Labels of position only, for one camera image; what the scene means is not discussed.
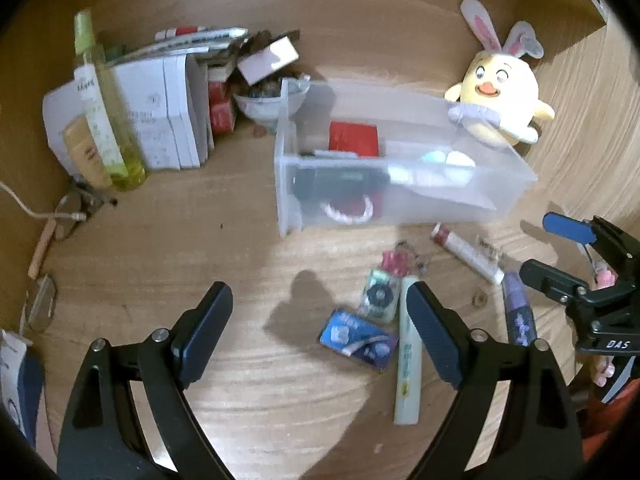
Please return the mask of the right hand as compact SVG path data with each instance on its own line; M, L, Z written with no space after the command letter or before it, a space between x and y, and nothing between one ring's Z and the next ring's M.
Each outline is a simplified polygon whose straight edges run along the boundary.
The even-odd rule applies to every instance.
M604 262L596 264L596 289L605 289L615 285L615 273ZM615 367L612 356L595 356L591 361L591 379L598 387L603 387L614 375Z

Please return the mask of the orange sleeve forearm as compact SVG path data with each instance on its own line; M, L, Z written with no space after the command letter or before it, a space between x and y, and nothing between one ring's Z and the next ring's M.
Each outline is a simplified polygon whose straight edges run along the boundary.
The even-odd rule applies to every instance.
M590 394L584 422L582 423L582 454L586 462L592 459L608 435L623 419L639 392L639 381L634 379L610 403L605 404Z

